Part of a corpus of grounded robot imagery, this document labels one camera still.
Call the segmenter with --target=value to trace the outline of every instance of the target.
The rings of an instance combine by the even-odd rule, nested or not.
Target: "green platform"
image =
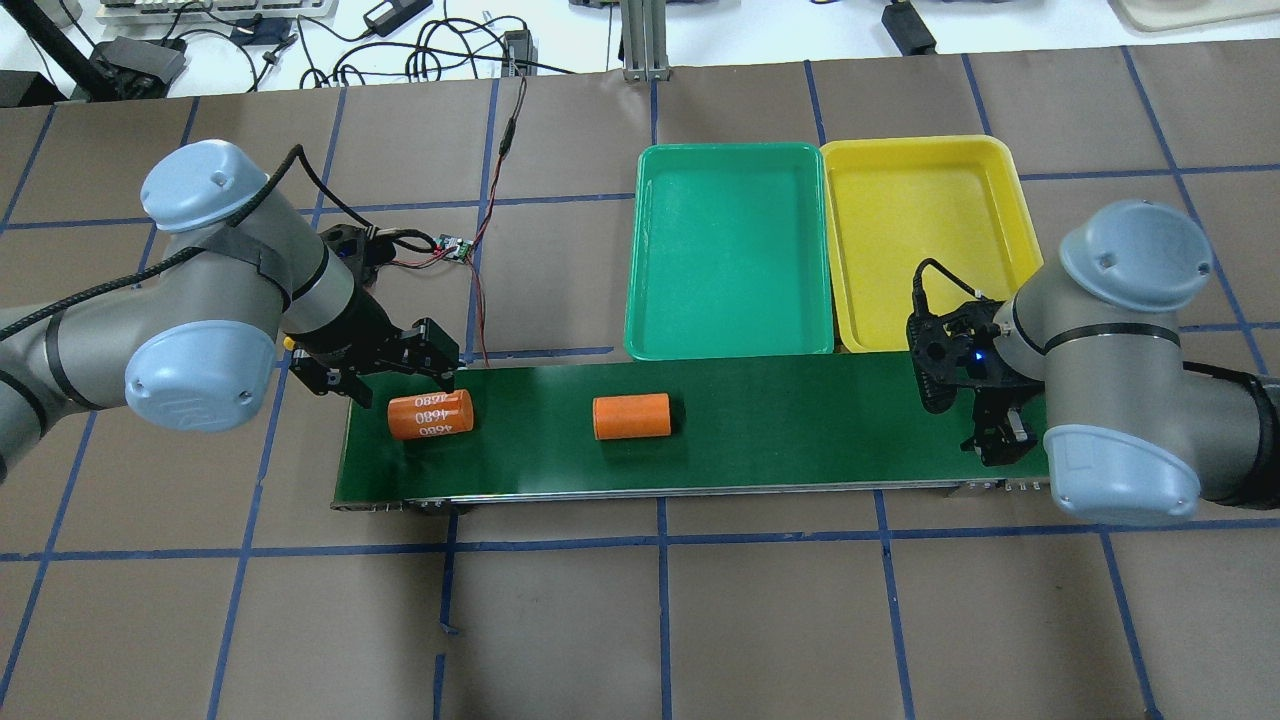
[[[475,430],[399,442],[392,397],[436,389],[425,378],[369,378],[376,410],[352,405],[334,507],[790,489],[940,487],[1042,478],[1037,448],[984,468],[959,450],[969,397],[920,409],[906,354],[803,355],[458,373]],[[669,438],[599,442],[591,398],[668,392]],[[1043,404],[1028,409],[1043,430]]]

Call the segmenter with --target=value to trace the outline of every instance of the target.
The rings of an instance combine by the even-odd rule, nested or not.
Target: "light blue joint cap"
[[[1196,470],[1142,438],[1096,425],[1044,433],[1050,487],[1059,507],[1094,523],[1169,525],[1190,520]]]
[[[1062,240],[1059,258],[1084,290],[1139,313],[1184,307],[1213,270],[1213,251],[1199,225],[1144,200],[1098,210]]]
[[[177,233],[216,223],[266,184],[243,150],[225,140],[201,140],[170,152],[142,182],[142,209],[156,228]]]
[[[174,430],[229,430],[262,407],[275,343],[236,320],[169,328],[142,343],[124,370],[124,398],[143,419]]]

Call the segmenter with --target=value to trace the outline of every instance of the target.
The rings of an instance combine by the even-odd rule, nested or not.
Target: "orange can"
[[[595,439],[667,437],[671,434],[671,397],[653,395],[618,395],[596,397],[591,404]]]
[[[397,397],[387,405],[387,424],[396,439],[419,439],[468,432],[475,427],[471,393],[456,389],[453,392],[429,392]]]

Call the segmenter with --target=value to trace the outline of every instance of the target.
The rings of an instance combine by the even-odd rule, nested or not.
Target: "yellow tray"
[[[995,299],[1010,297],[1043,263],[1012,155],[998,140],[842,140],[822,155],[831,284],[851,352],[906,350],[911,275],[925,258]],[[937,314],[969,299],[934,273],[924,284]]]

